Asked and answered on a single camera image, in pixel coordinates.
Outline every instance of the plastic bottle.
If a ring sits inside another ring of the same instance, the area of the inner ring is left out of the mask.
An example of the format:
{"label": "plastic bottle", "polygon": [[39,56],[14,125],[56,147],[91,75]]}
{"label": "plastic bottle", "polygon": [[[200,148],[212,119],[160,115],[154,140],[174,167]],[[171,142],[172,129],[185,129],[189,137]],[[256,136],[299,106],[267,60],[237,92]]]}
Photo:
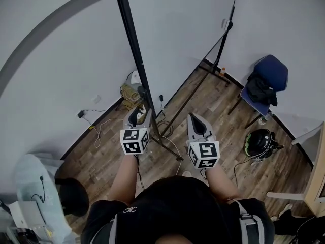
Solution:
{"label": "plastic bottle", "polygon": [[273,116],[273,113],[272,112],[269,112],[266,116],[262,116],[259,120],[258,120],[258,123],[260,125],[265,125],[266,122],[270,119],[272,119],[272,116]]}
{"label": "plastic bottle", "polygon": [[220,70],[220,76],[223,77],[224,74],[225,74],[225,68],[222,68],[222,69]]}

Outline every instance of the shirt logo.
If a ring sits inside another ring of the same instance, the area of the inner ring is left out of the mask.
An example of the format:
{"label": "shirt logo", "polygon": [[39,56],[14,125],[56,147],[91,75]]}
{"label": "shirt logo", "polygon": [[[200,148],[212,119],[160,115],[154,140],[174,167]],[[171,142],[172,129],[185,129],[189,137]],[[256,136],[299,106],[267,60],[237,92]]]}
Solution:
{"label": "shirt logo", "polygon": [[137,207],[131,207],[131,208],[127,208],[125,211],[123,211],[124,214],[128,214],[130,212],[136,212]]}

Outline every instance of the black stool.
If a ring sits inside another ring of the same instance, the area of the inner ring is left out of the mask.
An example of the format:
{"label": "black stool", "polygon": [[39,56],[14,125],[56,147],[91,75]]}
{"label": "black stool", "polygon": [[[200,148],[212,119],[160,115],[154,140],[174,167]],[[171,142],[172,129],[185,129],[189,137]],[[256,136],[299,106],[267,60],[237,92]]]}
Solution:
{"label": "black stool", "polygon": [[85,188],[76,179],[55,179],[60,185],[59,197],[64,215],[84,216],[89,209],[89,199]]}

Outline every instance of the blue chair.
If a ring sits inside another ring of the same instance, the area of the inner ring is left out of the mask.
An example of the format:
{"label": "blue chair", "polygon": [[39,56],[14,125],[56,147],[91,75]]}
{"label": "blue chair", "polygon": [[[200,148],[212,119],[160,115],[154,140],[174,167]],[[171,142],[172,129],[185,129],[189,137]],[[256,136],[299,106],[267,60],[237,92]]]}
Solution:
{"label": "blue chair", "polygon": [[[274,91],[280,92],[286,89],[288,83],[288,68],[273,55],[267,55],[257,61],[254,65],[254,72],[257,72],[262,78],[264,78]],[[243,88],[237,98],[239,98],[238,101],[229,111],[228,115],[232,113],[242,99],[259,113],[259,115],[252,122],[246,125],[245,128],[248,128],[260,117],[266,116],[269,112],[270,104],[265,105],[260,102],[253,102],[250,99],[247,92],[247,85]]]}

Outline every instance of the person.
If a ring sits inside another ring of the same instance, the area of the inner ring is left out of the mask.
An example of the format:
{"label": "person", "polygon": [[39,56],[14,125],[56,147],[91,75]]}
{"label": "person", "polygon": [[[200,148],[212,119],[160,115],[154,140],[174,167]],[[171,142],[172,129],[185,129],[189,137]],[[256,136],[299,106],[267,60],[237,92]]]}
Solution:
{"label": "person", "polygon": [[294,217],[288,204],[279,216],[273,216],[276,235],[295,236],[296,243],[325,243],[325,216]]}
{"label": "person", "polygon": [[108,200],[90,209],[82,244],[241,243],[236,201],[260,217],[265,244],[273,243],[274,226],[264,203],[243,199],[219,164],[206,170],[210,187],[193,177],[173,176],[154,182],[135,198],[138,161],[136,156],[123,157]]}

